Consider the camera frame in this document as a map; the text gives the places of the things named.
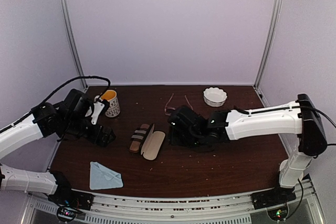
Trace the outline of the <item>brown plaid glasses case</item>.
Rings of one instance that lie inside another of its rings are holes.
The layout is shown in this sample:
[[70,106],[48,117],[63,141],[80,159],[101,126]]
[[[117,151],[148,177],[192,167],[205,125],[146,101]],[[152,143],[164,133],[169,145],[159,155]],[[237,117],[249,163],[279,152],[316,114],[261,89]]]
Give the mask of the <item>brown plaid glasses case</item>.
[[151,126],[149,124],[142,124],[140,127],[134,130],[128,147],[129,152],[138,153],[140,151],[142,144],[149,134],[150,127]]

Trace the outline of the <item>black quilted glasses case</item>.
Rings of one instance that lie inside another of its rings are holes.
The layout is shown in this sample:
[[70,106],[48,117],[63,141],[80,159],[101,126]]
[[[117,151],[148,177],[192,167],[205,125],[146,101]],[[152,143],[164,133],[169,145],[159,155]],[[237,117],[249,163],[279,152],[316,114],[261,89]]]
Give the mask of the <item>black quilted glasses case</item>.
[[157,158],[160,148],[165,140],[166,134],[155,130],[155,124],[150,125],[149,133],[143,142],[140,154],[146,160],[153,161]]

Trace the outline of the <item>light blue cloth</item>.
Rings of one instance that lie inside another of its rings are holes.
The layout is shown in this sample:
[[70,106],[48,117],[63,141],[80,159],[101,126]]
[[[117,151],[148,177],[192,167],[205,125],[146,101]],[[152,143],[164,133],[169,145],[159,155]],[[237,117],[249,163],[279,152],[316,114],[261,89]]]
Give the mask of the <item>light blue cloth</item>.
[[90,182],[91,190],[103,190],[122,188],[124,185],[122,175],[98,162],[90,162]]

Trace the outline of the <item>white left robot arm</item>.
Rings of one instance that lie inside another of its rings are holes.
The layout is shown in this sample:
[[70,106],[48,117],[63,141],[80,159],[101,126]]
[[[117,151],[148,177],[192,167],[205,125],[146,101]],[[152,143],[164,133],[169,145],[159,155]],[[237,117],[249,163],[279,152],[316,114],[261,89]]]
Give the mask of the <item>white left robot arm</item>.
[[[51,104],[42,102],[17,122],[1,129],[1,157],[18,148],[56,134],[83,137],[100,147],[116,139],[110,127],[98,124],[98,118],[109,107],[106,100],[92,100],[85,93],[72,89],[66,98]],[[61,172],[37,173],[1,165],[1,190],[43,193],[71,205],[76,197],[70,182]]]

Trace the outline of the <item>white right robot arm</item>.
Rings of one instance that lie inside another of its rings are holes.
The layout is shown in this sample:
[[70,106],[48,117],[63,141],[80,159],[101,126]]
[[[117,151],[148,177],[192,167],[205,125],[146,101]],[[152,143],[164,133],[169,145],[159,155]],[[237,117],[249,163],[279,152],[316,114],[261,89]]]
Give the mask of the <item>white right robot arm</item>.
[[279,204],[289,196],[312,159],[328,147],[317,110],[306,94],[287,104],[262,109],[215,111],[204,118],[183,105],[168,118],[173,145],[212,146],[252,136],[294,134],[298,147],[280,164],[279,185],[269,192],[272,203]]

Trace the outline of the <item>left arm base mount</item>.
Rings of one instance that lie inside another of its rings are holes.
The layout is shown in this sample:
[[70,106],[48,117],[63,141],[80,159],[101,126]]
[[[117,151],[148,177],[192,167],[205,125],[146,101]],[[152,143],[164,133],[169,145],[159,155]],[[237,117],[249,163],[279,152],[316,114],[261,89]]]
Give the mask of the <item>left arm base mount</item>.
[[56,217],[64,223],[74,221],[78,216],[83,215],[84,210],[89,211],[94,200],[93,194],[73,190],[65,196],[54,194],[47,195],[47,198],[58,207]]

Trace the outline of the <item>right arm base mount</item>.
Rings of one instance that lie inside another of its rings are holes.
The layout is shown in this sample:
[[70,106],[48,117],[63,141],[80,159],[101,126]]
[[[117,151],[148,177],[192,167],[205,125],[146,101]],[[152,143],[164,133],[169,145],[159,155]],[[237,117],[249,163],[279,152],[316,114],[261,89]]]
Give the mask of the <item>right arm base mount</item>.
[[296,200],[293,189],[276,187],[251,195],[254,209],[267,209],[268,217],[273,221],[285,221],[289,216],[288,202]]

